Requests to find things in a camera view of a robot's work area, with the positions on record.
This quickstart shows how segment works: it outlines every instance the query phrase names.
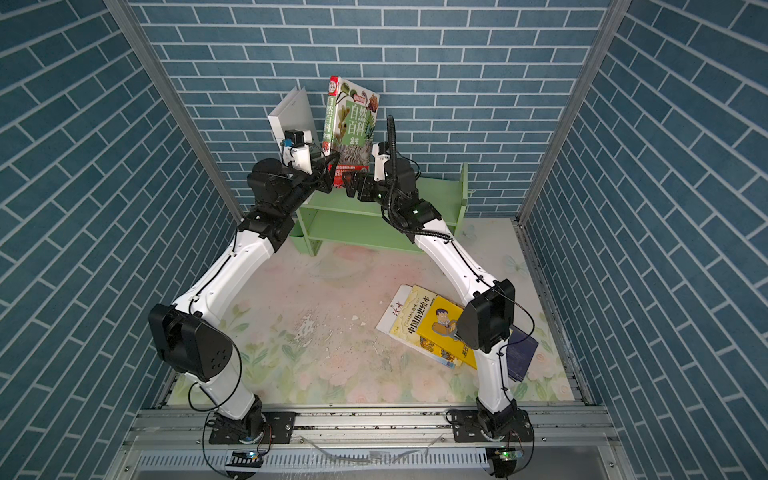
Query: floral floor mat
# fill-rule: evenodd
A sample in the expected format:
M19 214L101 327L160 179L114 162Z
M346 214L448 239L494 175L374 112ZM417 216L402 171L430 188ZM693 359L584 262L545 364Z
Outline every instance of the floral floor mat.
M536 319L539 342L519 402L572 401L563 364L523 260L511 222L467 219L458 235L491 274L509 278L516 300ZM286 242L237 294L220 328L243 357L243 382L264 403L412 404L474 402L477 372L449 369L376 330L401 284L456 301L450 282L425 254L325 242L317 257ZM520 310L515 325L528 332ZM181 376L169 404L185 406L192 382ZM197 406L207 397L193 389Z

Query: blue brick wallpaper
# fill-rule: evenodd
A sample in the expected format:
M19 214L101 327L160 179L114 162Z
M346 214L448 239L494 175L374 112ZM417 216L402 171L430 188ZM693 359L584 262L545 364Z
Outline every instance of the blue brick wallpaper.
M768 478L767 25L633 0L526 227L638 478Z
M278 154L267 113L306 87L322 134L337 74L382 93L379 138L393 114L426 175L470 162L468 214L498 217L518 211L608 2L131 0L243 208L246 172Z
M101 0L0 2L0 71L0 478L91 478L233 225Z

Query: green shelf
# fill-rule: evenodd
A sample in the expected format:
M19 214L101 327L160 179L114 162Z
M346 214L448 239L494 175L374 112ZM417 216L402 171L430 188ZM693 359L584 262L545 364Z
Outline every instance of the green shelf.
M435 206L451 231L459 228L467 208L468 165L462 165L461 180L420 178L421 198ZM420 252L408 238L381 218L376 202L361 202L346 196L342 188L330 194L315 192L296 212L299 222L290 233L301 253L316 255L324 240L363 247Z

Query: metal frame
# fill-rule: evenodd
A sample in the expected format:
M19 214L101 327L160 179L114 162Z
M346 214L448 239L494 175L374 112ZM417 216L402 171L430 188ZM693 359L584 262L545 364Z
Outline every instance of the metal frame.
M515 233L518 236L520 248L523 250L523 257L525 258L525 263L528 265L528 272L531 274L531 280L533 280L536 293L541 301L541 308L544 310L544 315L549 322L552 339L560 354L560 360L562 360L565 365L566 373L570 373L576 378L576 383L581 390L581 398L584 400L584 403L593 405L594 394L589 388L584 370L579 366L578 357L568 338L568 332L565 331L565 325L563 324L560 310L558 309L557 303L554 302L549 285L544 277L544 272L541 270L541 262L538 261L538 256L534 251L531 238L528 236L525 227L522 227L514 221L512 224L515 228Z
M152 80L152 84L157 89L157 92L160 93L170 114L174 116L176 123L181 129L181 133L184 134L184 137L190 143L190 146L197 155L197 159L208 173L210 180L214 183L216 190L218 190L219 195L227 205L232 217L236 222L239 222L243 219L243 210L235 199L227 180L224 178L221 170L219 170L218 165L216 165L214 156L208 149L203 136L200 135L197 126L192 121L187 108L184 107L184 102L181 100L174 84L171 83L165 68L163 68L163 64L157 56L157 52L152 48L147 34L139 25L133 9L127 0L104 0L104 4L117 22L123 35L125 35L128 44L133 48L141 66L144 67L147 75Z
M533 206L541 193L541 189L544 187L545 181L547 181L547 177L549 177L549 172L552 170L560 150L563 148L565 138L568 136L568 132L571 131L571 126L576 120L576 114L578 114L581 104L584 103L584 99L587 97L589 87L598 75L598 69L603 63L608 47L611 46L614 35L624 19L624 13L627 12L630 3L631 0L613 0L605 13L605 17L598 30L598 35L594 39L594 45L589 50L587 59L584 61L584 67L582 67L581 73L576 80L576 85L574 85L571 96L568 98L568 103L565 105L563 116L560 118L558 126L552 134L552 139L549 141L547 150L541 158L541 163L533 177L531 187L528 188L528 192L523 200L520 213L518 214L518 222L521 225L525 225L531 216Z
M270 453L286 459L283 460L285 463L273 462L267 465L268 469L259 471L290 472L296 469L296 464L307 462L307 459L316 463L315 466L319 468L316 471L353 467L343 463L320 465L318 459L322 454L313 443L334 454L354 455L357 458L374 458L374 454L386 454L391 458L404 450L416 450L409 460L408 466L411 468L418 465L432 468L482 466L486 462L484 458L468 460L466 456L484 455L482 449L501 443L488 442L485 439L469 444L455 443L452 427L444 417L446 409L454 408L472 409L474 405L266 406L265 411L268 412L290 410L297 415L291 443L273 445ZM617 453L621 452L621 445L605 407L584 406L579 402L540 402L525 405L525 408L535 429L537 447L598 447L601 449L606 472L621 473L620 468L614 470L614 467L610 467L611 463L621 465L621 455ZM106 478L129 480L136 472L149 470L207 469L201 461L200 442L204 420L204 414L189 409L141 410ZM207 456L215 465L223 465L233 450L243 448L209 445L206 441ZM402 465L372 463L376 463L379 468L382 465L387 468L402 468ZM303 472L306 472L306 464L302 465ZM609 475L608 478L613 480L625 477Z

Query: book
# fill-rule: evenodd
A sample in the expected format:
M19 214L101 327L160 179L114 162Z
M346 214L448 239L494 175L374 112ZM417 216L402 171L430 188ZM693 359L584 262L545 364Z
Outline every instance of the book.
M323 153L339 152L333 185L341 187L342 173L368 170L379 96L349 80L333 76L328 84Z
M422 342L429 342L436 348L460 359L473 369L477 369L475 352L456 335L458 332L458 318L464 309L449 302L440 295L432 292L429 293L434 296L434 299L422 322L416 328L416 334L422 338Z
M507 375L516 382L522 382L528 373L528 367L531 366L533 355L536 354L538 342L513 325L507 344L509 346L504 351L507 357Z
M318 141L315 121L312 118L310 100L306 96L304 87L299 90L294 88L288 95L270 112L266 118L270 121L272 133L275 135L278 147L285 140L286 130L300 130L304 132L306 143Z
M425 343L416 333L435 297L434 293L420 286L411 288L410 285L401 285L379 324L376 325L376 329L436 362L454 369L462 364L461 360L452 357L439 347L435 348Z

